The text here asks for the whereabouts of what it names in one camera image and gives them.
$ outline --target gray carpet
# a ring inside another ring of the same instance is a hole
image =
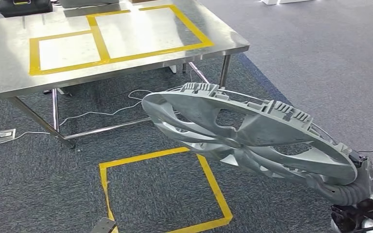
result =
[[[217,82],[222,60],[197,66]],[[261,98],[283,98],[258,80],[265,79],[243,55],[233,56],[227,86]],[[114,112],[132,105],[135,89],[165,90],[189,80],[168,68],[71,87],[73,97],[60,97],[60,118],[87,111]],[[51,97],[21,97],[51,119]],[[64,133],[144,117],[141,107],[114,117],[86,116],[68,121]],[[0,130],[42,129],[7,101],[0,101]],[[26,135],[0,145],[0,233],[89,232],[106,216],[98,164],[178,147],[152,123],[138,124],[77,140],[69,150],[48,135]],[[207,232],[330,232],[329,206],[304,186],[237,171],[209,162],[233,220]],[[120,233],[165,232],[220,218],[222,213],[195,155],[180,153],[108,169],[108,192]]]
[[[373,150],[373,0],[200,1],[251,43],[246,55],[291,103]]]

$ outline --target white object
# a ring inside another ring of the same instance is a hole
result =
[[[310,1],[310,0],[261,0],[261,2],[267,5],[276,5],[276,4],[299,2],[299,1]]]

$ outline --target metal bracket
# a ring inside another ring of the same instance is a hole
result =
[[[98,221],[90,233],[111,233],[116,226],[115,221],[103,217]]]
[[[16,132],[16,129],[0,131],[0,142],[5,142],[14,139]]]

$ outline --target white cable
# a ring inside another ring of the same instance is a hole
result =
[[[38,133],[42,133],[42,134],[50,134],[50,133],[47,133],[47,132],[24,132],[23,134],[21,134],[20,136],[16,137],[16,138],[12,138],[12,139],[9,139],[9,140],[6,140],[6,141],[3,141],[3,142],[0,142],[0,144],[2,143],[5,143],[5,142],[10,142],[10,141],[13,141],[13,140],[17,140],[18,138],[22,137],[23,135],[27,134],[27,133],[35,133],[35,134],[38,134]]]
[[[118,112],[120,112],[120,111],[122,111],[122,110],[136,107],[138,104],[142,103],[142,99],[137,98],[137,97],[132,97],[131,94],[134,93],[134,92],[137,92],[137,91],[146,91],[146,92],[152,93],[152,91],[148,91],[148,90],[135,90],[135,91],[131,91],[131,92],[128,94],[128,98],[130,98],[130,99],[135,99],[135,100],[139,100],[136,104],[134,104],[134,105],[132,105],[132,106],[125,107],[125,108],[121,108],[121,109],[115,111],[114,113],[87,112],[87,113],[81,114],[81,115],[79,115],[79,116],[68,117],[68,118],[66,118],[64,121],[62,121],[62,123],[59,124],[59,126],[63,125],[63,124],[64,124],[67,120],[69,120],[69,119],[83,117],[83,116],[85,116],[85,115],[87,115],[87,114],[90,114],[90,113],[93,113],[93,114],[101,114],[101,115],[107,115],[107,116],[113,116],[113,115],[115,115],[116,113],[118,113]],[[47,132],[29,132],[29,131],[28,131],[28,132],[24,132],[23,134],[21,134],[21,135],[18,136],[18,137],[15,137],[15,138],[12,138],[12,139],[9,139],[9,140],[6,140],[6,141],[3,141],[3,142],[0,142],[0,144],[5,143],[5,142],[10,142],[10,141],[13,141],[13,140],[17,140],[18,138],[21,138],[22,136],[24,136],[24,135],[27,134],[27,133],[35,133],[35,134],[42,133],[42,134],[50,134],[50,133],[47,133]]]
[[[140,100],[139,102],[137,102],[136,104],[134,104],[134,105],[132,105],[132,106],[118,109],[118,110],[116,110],[114,113],[87,112],[87,113],[84,113],[84,114],[81,114],[81,115],[78,115],[78,116],[71,116],[71,117],[66,118],[64,121],[62,121],[62,123],[59,124],[59,126],[63,125],[63,124],[64,124],[67,120],[69,120],[69,119],[74,119],[74,118],[83,117],[83,116],[85,116],[85,115],[87,115],[87,114],[91,114],[91,113],[92,113],[92,114],[100,114],[100,115],[113,116],[113,115],[117,114],[118,112],[120,112],[120,111],[122,111],[122,110],[130,109],[130,108],[136,107],[138,104],[141,103],[141,100],[142,100],[142,99],[140,99],[140,98],[136,98],[136,97],[132,97],[131,94],[134,93],[134,92],[137,92],[137,91],[146,91],[146,92],[152,93],[152,91],[148,91],[148,90],[135,90],[135,91],[132,91],[131,93],[129,93],[128,98],[130,98],[130,99],[135,99],[135,100]]]

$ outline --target yellow tape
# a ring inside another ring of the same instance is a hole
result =
[[[170,150],[163,150],[163,151],[157,151],[154,153],[150,154],[143,154],[139,156],[134,156],[130,158],[125,158],[125,159],[119,159],[119,160],[114,160],[110,162],[105,162],[105,163],[100,163],[99,164],[99,169],[100,169],[100,177],[101,177],[101,184],[103,191],[105,193],[105,200],[106,200],[106,209],[108,212],[108,218],[115,220],[114,215],[112,213],[111,207],[109,205],[109,196],[108,196],[108,181],[107,181],[107,176],[106,176],[106,170],[108,167],[113,167],[113,166],[119,166],[123,164],[128,164],[128,163],[133,163],[133,162],[138,162],[146,159],[152,159],[152,158],[157,158],[160,156],[164,155],[170,155],[170,154],[176,154],[176,153],[181,153],[181,152],[186,152],[189,151],[188,148],[185,147],[180,147],[180,148],[174,148]],[[200,223],[194,226],[189,226],[189,227],[184,227],[178,230],[170,231],[168,233],[198,233],[198,232],[203,232],[206,230],[210,230],[216,227],[220,226],[225,226],[229,224],[229,222],[232,219],[232,213],[231,210],[228,207],[228,204],[226,203],[226,200],[220,190],[220,187],[218,186],[217,181],[215,180],[214,174],[211,171],[211,168],[209,167],[208,162],[206,159],[201,156],[197,155],[198,160],[203,168],[203,171],[205,173],[206,178],[208,179],[208,183],[215,195],[215,198],[220,206],[220,209],[222,211],[222,214],[224,215],[223,218],[217,219],[217,220],[212,220],[209,222],[204,222]],[[118,233],[118,228],[115,228],[113,233]]]
[[[218,186],[217,181],[215,180],[214,174],[212,173],[211,168],[209,167],[209,164],[205,157],[203,157],[200,154],[197,154],[197,157],[201,163],[205,176],[208,179],[209,185],[211,186],[211,189],[214,191],[215,198],[217,199],[218,204],[220,205],[221,211],[224,214],[224,217],[228,219],[229,223],[229,221],[231,221],[232,219],[232,213],[228,207],[228,204],[226,203],[226,200],[221,192],[220,187]]]
[[[108,49],[106,48],[105,41],[103,40],[101,30],[96,22],[96,18],[87,16],[86,19],[91,27],[92,35],[94,36],[95,44],[97,46],[101,61],[108,61],[111,57],[109,57]]]
[[[51,35],[51,36],[45,36],[45,37],[39,37],[39,38],[31,38],[30,39],[29,74],[30,75],[54,74],[54,73],[59,73],[59,72],[64,72],[64,71],[95,67],[95,66],[100,66],[100,65],[110,64],[110,63],[116,63],[116,62],[124,62],[124,61],[133,60],[133,59],[146,58],[146,57],[157,56],[157,55],[162,55],[162,54],[167,54],[167,53],[186,51],[186,50],[195,50],[195,49],[209,47],[209,46],[214,45],[214,43],[212,43],[211,40],[208,37],[206,37],[205,34],[203,34],[199,30],[199,28],[197,28],[192,23],[192,21],[189,20],[175,5],[146,7],[146,8],[140,8],[139,10],[147,11],[147,10],[162,9],[162,8],[170,8],[174,12],[174,14],[179,18],[179,20],[183,24],[185,24],[185,26],[201,41],[201,43],[181,46],[181,47],[172,48],[172,49],[159,50],[159,51],[147,52],[147,53],[141,53],[141,54],[134,54],[134,55],[118,57],[118,58],[111,58],[109,55],[108,49],[105,45],[105,41],[102,37],[102,33],[97,24],[96,17],[130,13],[131,11],[124,10],[124,11],[114,11],[114,12],[92,14],[92,15],[86,16],[88,24],[91,28],[91,30],[89,31],[81,31],[81,32],[66,33],[66,34],[60,34],[60,35]],[[40,55],[39,55],[39,41],[63,38],[63,37],[74,36],[74,35],[82,35],[82,34],[87,34],[87,33],[92,33],[94,36],[95,44],[96,44],[99,56],[101,58],[99,61],[78,64],[78,65],[73,65],[73,66],[67,66],[67,67],[59,67],[59,68],[54,68],[54,69],[41,70]]]

